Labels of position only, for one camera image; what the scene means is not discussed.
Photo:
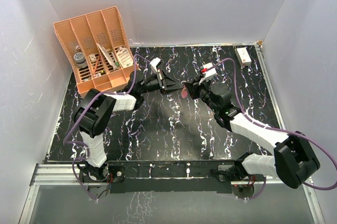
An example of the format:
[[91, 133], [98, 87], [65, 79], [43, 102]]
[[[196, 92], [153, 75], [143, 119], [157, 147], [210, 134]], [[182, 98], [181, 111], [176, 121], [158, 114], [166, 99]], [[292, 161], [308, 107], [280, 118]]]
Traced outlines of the keyring with pink strap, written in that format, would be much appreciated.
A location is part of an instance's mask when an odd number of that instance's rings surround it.
[[188, 96], [188, 91], [187, 91], [187, 88], [184, 87], [181, 91], [181, 97], [186, 98], [187, 96]]

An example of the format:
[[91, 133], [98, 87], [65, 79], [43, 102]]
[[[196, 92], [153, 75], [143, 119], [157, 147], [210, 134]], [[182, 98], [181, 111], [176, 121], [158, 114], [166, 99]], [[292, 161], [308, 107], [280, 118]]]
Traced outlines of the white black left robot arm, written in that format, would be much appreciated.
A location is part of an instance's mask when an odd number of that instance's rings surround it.
[[103, 132], [112, 113], [138, 110], [144, 102], [145, 93], [159, 90], [166, 95], [181, 89], [183, 85], [162, 70], [148, 78], [136, 70], [130, 74], [127, 86], [118, 93], [103, 94], [97, 89], [91, 89], [87, 93], [75, 114], [74, 122], [79, 126], [86, 151], [84, 164], [91, 169], [90, 174], [95, 180], [104, 181], [108, 177]]

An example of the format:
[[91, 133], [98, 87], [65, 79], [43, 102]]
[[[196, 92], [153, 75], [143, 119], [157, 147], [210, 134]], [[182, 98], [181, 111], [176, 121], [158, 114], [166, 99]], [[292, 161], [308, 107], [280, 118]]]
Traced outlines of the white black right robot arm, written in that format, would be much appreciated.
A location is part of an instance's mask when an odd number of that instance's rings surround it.
[[320, 168], [310, 143], [299, 133], [284, 133], [247, 118], [232, 101], [224, 83], [185, 82], [192, 99], [201, 99], [213, 112], [216, 122], [226, 130], [248, 138], [270, 155], [245, 153], [234, 162], [232, 171], [241, 180], [252, 175], [277, 177], [296, 189]]

